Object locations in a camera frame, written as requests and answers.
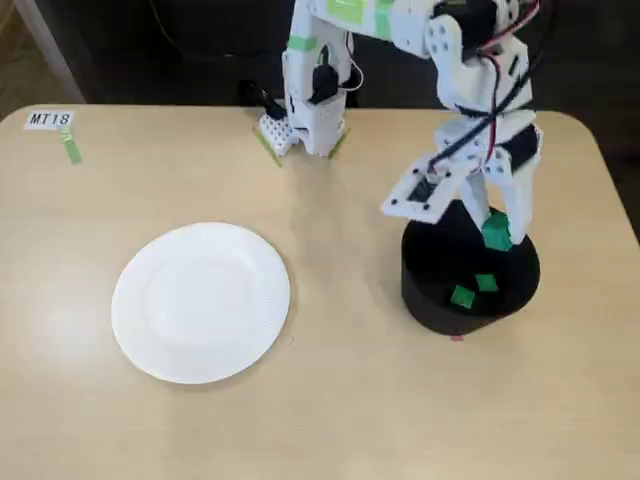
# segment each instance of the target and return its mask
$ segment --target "green cube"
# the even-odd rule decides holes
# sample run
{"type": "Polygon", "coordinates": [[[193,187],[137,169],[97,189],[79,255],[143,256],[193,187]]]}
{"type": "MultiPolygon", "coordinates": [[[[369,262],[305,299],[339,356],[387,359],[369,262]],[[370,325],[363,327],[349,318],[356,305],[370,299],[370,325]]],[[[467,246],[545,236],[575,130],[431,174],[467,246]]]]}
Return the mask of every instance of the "green cube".
{"type": "Polygon", "coordinates": [[[476,299],[476,294],[471,290],[468,290],[460,285],[456,285],[456,289],[451,296],[451,303],[464,307],[467,310],[471,310],[473,301],[476,299]]]}
{"type": "Polygon", "coordinates": [[[491,274],[476,275],[476,282],[478,282],[478,289],[481,292],[496,293],[500,290],[496,277],[491,274]]]}
{"type": "Polygon", "coordinates": [[[487,248],[508,252],[513,248],[509,234],[509,218],[502,212],[496,212],[482,226],[482,236],[487,248]]]}

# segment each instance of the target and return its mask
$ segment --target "green tape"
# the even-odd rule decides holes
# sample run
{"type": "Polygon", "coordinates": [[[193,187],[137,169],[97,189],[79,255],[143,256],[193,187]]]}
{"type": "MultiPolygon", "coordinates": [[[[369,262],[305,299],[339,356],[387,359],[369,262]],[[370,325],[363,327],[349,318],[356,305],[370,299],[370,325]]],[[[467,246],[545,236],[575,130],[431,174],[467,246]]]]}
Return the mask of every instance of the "green tape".
{"type": "Polygon", "coordinates": [[[389,14],[395,0],[376,0],[376,37],[391,41],[389,14]]]}
{"type": "Polygon", "coordinates": [[[478,283],[478,289],[484,293],[497,293],[500,289],[498,288],[498,282],[496,281],[496,277],[489,274],[479,274],[476,275],[476,282],[478,283]]]}
{"type": "Polygon", "coordinates": [[[316,47],[318,46],[318,38],[317,37],[304,38],[304,37],[298,37],[296,35],[291,35],[289,37],[288,46],[291,50],[298,50],[300,52],[311,52],[312,50],[315,50],[316,47]]]}
{"type": "Polygon", "coordinates": [[[451,303],[466,308],[467,310],[471,310],[475,299],[476,294],[474,292],[457,285],[453,295],[451,296],[451,303]]]}
{"type": "Polygon", "coordinates": [[[273,158],[273,161],[276,162],[276,165],[282,168],[282,161],[280,160],[280,157],[276,154],[276,152],[273,151],[273,148],[271,148],[271,145],[269,145],[269,142],[267,142],[267,140],[262,136],[262,133],[260,133],[260,131],[257,128],[253,129],[253,133],[255,133],[256,137],[258,137],[258,140],[260,141],[262,146],[265,148],[265,150],[269,153],[271,158],[273,158]]]}
{"type": "Polygon", "coordinates": [[[79,163],[82,163],[82,155],[80,155],[80,150],[78,150],[78,146],[73,139],[73,135],[71,134],[69,127],[62,127],[60,129],[60,139],[62,140],[64,148],[67,150],[67,155],[69,155],[71,164],[78,165],[79,163]]]}
{"type": "Polygon", "coordinates": [[[362,25],[367,0],[327,0],[327,12],[343,22],[362,25]]]}

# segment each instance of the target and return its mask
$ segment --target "cable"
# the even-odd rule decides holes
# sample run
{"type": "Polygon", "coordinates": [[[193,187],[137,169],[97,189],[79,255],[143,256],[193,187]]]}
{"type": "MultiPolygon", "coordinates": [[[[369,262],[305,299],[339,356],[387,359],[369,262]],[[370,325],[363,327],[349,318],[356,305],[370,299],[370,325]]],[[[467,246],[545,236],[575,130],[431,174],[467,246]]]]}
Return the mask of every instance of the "cable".
{"type": "Polygon", "coordinates": [[[527,13],[524,16],[524,18],[522,18],[522,20],[514,23],[510,27],[505,28],[501,32],[498,32],[491,40],[489,40],[482,47],[480,47],[480,49],[486,50],[488,48],[494,47],[498,43],[500,43],[504,39],[504,37],[506,37],[507,35],[515,35],[517,32],[519,32],[524,27],[526,27],[538,15],[541,7],[542,7],[542,1],[535,0],[535,5],[529,11],[529,13],[527,13]]]}
{"type": "Polygon", "coordinates": [[[439,161],[449,158],[455,155],[461,148],[465,147],[468,143],[472,142],[478,135],[480,135],[485,128],[487,128],[493,121],[495,121],[499,115],[504,113],[509,104],[518,96],[518,94],[525,87],[527,82],[531,80],[534,72],[540,67],[542,63],[542,59],[544,58],[544,51],[553,37],[555,33],[557,23],[558,23],[558,3],[560,0],[551,0],[551,14],[549,18],[549,24],[547,27],[547,32],[543,36],[540,41],[540,45],[538,46],[538,50],[536,54],[533,56],[533,60],[529,64],[529,68],[526,72],[522,74],[514,84],[511,91],[507,94],[504,100],[498,105],[498,108],[494,109],[491,114],[486,116],[482,121],[478,123],[473,129],[467,132],[462,138],[458,141],[447,147],[445,150],[436,155],[430,162],[430,169],[433,165],[436,165],[439,161]]]}
{"type": "Polygon", "coordinates": [[[358,64],[356,63],[356,61],[353,59],[353,52],[351,51],[351,48],[349,48],[349,37],[351,37],[351,43],[353,43],[353,32],[349,32],[349,34],[347,35],[347,52],[349,53],[349,60],[351,60],[351,65],[354,66],[354,68],[356,69],[356,71],[358,72],[358,75],[360,75],[360,83],[358,84],[357,87],[353,87],[353,88],[346,88],[343,87],[342,85],[340,86],[340,88],[342,90],[344,90],[345,92],[357,92],[358,90],[360,90],[362,88],[362,86],[364,85],[364,72],[362,71],[362,69],[358,66],[358,64]]]}
{"type": "MultiPolygon", "coordinates": [[[[493,64],[493,68],[496,71],[496,82],[493,86],[493,97],[491,100],[491,111],[495,111],[498,108],[498,90],[500,89],[500,82],[502,80],[502,70],[500,69],[500,64],[496,60],[493,55],[490,54],[482,54],[481,58],[486,58],[493,64]]],[[[491,132],[489,135],[489,150],[487,152],[487,158],[481,164],[480,168],[487,164],[487,162],[491,159],[491,155],[493,155],[493,151],[496,148],[496,140],[497,140],[497,130],[498,130],[498,119],[491,122],[491,132]]]]}
{"type": "Polygon", "coordinates": [[[164,23],[162,23],[162,19],[160,18],[160,13],[158,12],[158,7],[155,4],[155,0],[148,0],[148,2],[160,33],[162,33],[162,36],[165,38],[165,40],[183,57],[187,57],[198,62],[213,62],[216,60],[220,60],[221,58],[256,58],[264,55],[275,55],[275,52],[268,50],[249,50],[245,52],[215,52],[207,54],[191,52],[183,48],[176,40],[173,39],[171,35],[169,35],[169,32],[164,26],[164,23]]]}

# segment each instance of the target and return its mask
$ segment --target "green marking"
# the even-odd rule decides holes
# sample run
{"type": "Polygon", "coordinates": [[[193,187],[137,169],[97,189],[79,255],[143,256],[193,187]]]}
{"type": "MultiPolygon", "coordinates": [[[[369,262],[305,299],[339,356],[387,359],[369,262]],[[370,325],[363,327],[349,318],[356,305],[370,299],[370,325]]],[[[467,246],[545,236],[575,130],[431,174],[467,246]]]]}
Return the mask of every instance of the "green marking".
{"type": "Polygon", "coordinates": [[[269,153],[271,158],[273,158],[273,161],[276,162],[276,165],[282,168],[282,161],[280,160],[280,157],[276,154],[276,152],[273,151],[273,149],[271,148],[271,145],[269,145],[269,142],[267,142],[267,140],[262,136],[260,131],[257,128],[254,128],[253,133],[255,133],[256,137],[258,137],[258,140],[260,141],[262,146],[265,148],[265,150],[269,153]]]}
{"type": "Polygon", "coordinates": [[[329,15],[343,22],[362,25],[367,0],[327,0],[329,15]]]}
{"type": "Polygon", "coordinates": [[[496,277],[489,274],[476,275],[476,282],[478,282],[478,289],[484,293],[496,293],[500,289],[498,288],[498,282],[496,277]]]}
{"type": "Polygon", "coordinates": [[[82,163],[82,155],[80,155],[80,150],[78,150],[78,145],[76,145],[69,127],[63,127],[60,129],[60,139],[67,150],[67,155],[71,160],[71,165],[78,165],[79,163],[82,163]]]}
{"type": "Polygon", "coordinates": [[[453,291],[453,295],[451,296],[451,303],[466,308],[467,310],[471,310],[475,299],[476,294],[471,290],[461,287],[460,285],[456,285],[456,289],[453,291]]]}
{"type": "Polygon", "coordinates": [[[502,212],[496,212],[482,226],[484,244],[487,248],[508,252],[513,248],[509,234],[509,218],[502,212]]]}
{"type": "Polygon", "coordinates": [[[288,47],[291,50],[298,50],[299,52],[311,52],[315,50],[318,46],[318,37],[298,37],[296,35],[291,35],[289,37],[288,47]]]}
{"type": "Polygon", "coordinates": [[[395,0],[376,0],[376,37],[391,41],[389,14],[395,0]]]}
{"type": "Polygon", "coordinates": [[[342,144],[347,139],[347,135],[349,135],[350,131],[351,130],[347,130],[346,132],[344,132],[344,135],[342,135],[342,138],[340,140],[338,140],[338,143],[336,143],[336,146],[333,147],[333,150],[331,150],[331,153],[329,153],[329,160],[333,159],[333,157],[336,156],[336,154],[340,150],[340,147],[342,147],[342,144]]]}

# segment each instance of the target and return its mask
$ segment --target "black wire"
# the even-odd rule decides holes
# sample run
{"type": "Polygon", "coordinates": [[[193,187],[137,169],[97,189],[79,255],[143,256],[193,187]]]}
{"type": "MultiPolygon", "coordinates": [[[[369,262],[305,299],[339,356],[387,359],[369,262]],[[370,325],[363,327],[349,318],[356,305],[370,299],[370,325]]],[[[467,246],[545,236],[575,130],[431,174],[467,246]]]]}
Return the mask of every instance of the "black wire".
{"type": "Polygon", "coordinates": [[[464,148],[466,145],[475,140],[478,135],[480,135],[485,128],[487,128],[491,123],[493,123],[498,116],[502,115],[504,111],[507,109],[509,104],[518,96],[518,94],[522,91],[522,89],[526,86],[527,82],[531,80],[531,77],[535,73],[535,71],[540,67],[542,63],[542,59],[544,57],[544,51],[547,47],[547,44],[553,37],[555,33],[557,24],[558,24],[558,3],[560,0],[551,0],[551,13],[549,18],[549,25],[547,29],[547,33],[543,36],[540,41],[540,45],[536,54],[533,56],[533,60],[529,64],[529,68],[525,73],[522,74],[521,77],[518,78],[516,83],[514,84],[511,91],[507,94],[504,100],[498,105],[498,108],[494,109],[490,115],[486,116],[478,125],[476,125],[472,130],[470,130],[466,135],[460,138],[458,141],[453,143],[451,146],[447,147],[441,153],[436,155],[431,160],[431,165],[435,165],[441,160],[449,158],[455,155],[458,151],[464,148]]]}
{"type": "Polygon", "coordinates": [[[280,52],[274,52],[269,50],[248,50],[244,52],[211,52],[211,53],[198,53],[191,52],[184,47],[182,47],[171,35],[162,23],[162,19],[160,18],[160,13],[158,12],[158,7],[155,4],[154,0],[148,0],[149,7],[151,8],[151,12],[153,17],[158,25],[158,29],[162,36],[169,42],[169,44],[176,49],[182,56],[190,58],[192,60],[196,60],[198,62],[214,62],[216,60],[220,60],[221,58],[256,58],[262,57],[266,55],[280,55],[280,52]]]}

